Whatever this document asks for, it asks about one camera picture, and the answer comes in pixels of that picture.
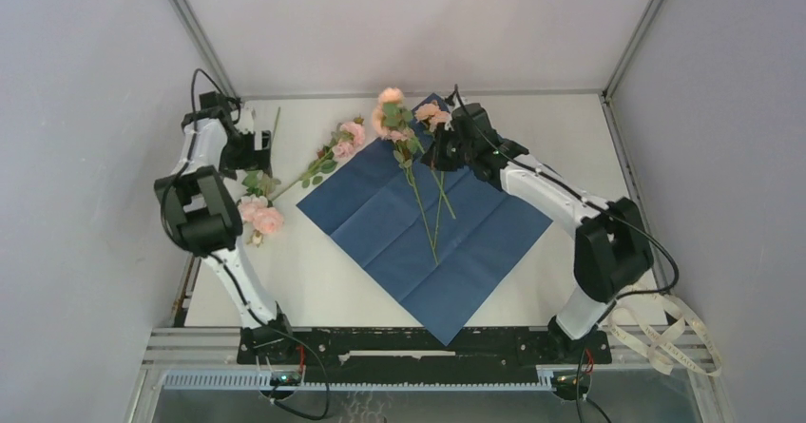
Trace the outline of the blue wrapping paper sheet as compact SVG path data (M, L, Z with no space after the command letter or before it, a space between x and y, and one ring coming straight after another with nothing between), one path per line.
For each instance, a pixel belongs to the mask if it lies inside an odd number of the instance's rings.
M536 290L515 289L550 219L478 181L418 161L431 136L404 151L382 136L360 147L298 209L419 325L441 342L467 326L542 325Z

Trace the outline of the pink flower bunch stem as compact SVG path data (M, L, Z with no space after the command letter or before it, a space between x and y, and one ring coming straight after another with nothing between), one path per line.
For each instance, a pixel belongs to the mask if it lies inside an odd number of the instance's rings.
M321 184L325 177L333 173L340 163L350 160L366 142L365 119L358 115L352 120L339 124L331 133L330 141L324 144L317 156L307 165L306 169L285 188L269 198L276 201L292 186L300 184L308 188Z

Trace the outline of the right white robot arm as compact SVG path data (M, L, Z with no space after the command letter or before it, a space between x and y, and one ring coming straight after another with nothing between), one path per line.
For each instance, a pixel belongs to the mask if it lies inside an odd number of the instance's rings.
M567 182L522 145L499 136L487 111L457 97L451 116L435 129L422 163L440 171L468 168L480 181L526 202L560 224L574 241L576 287L548 325L549 349L575 361L593 330L627 286L654 264L636 203L614 202Z

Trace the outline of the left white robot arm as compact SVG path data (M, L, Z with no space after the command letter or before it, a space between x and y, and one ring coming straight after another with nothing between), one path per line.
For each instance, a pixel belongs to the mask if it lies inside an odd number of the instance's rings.
M218 91L193 101L182 132L176 168L154 182L163 229L219 278L238 311L244 349L260 348L272 361L286 362L297 338L247 257L243 221L224 183L238 171L270 173L271 135L257 135L237 101Z

